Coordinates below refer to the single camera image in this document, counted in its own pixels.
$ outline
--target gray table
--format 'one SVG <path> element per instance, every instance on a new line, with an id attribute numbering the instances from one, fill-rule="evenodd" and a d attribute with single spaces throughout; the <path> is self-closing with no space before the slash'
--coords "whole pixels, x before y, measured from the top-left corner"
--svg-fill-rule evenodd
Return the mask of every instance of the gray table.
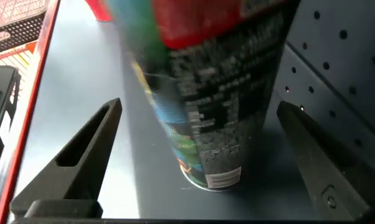
<path id="1" fill-rule="evenodd" d="M 100 105 L 120 97 L 124 111 L 98 199 L 103 218 L 320 218 L 276 117 L 276 93 L 253 149 L 252 177 L 234 190 L 207 192 L 182 175 L 122 51 L 114 24 L 97 22 L 81 0 L 60 3 L 16 195 Z"/>

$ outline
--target cylindrical can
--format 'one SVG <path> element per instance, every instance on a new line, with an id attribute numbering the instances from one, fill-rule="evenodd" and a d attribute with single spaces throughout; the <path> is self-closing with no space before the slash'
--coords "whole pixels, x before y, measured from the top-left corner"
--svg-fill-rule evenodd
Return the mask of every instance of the cylindrical can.
<path id="1" fill-rule="evenodd" d="M 299 1 L 107 0 L 183 174 L 239 182 L 258 144 Z"/>

